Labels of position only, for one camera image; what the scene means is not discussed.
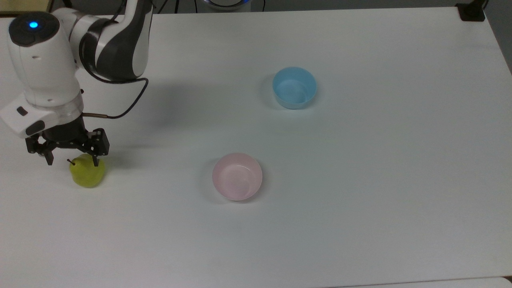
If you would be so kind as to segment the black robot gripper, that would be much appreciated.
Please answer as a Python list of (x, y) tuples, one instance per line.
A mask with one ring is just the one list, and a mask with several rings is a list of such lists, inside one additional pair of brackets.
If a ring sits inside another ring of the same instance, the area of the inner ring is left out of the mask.
[(98, 157), (106, 156), (110, 151), (106, 131), (102, 128), (88, 131), (82, 116), (27, 137), (26, 146), (29, 153), (43, 156), (48, 166), (54, 162), (53, 150), (56, 148), (77, 149), (90, 154), (95, 167), (100, 166)]

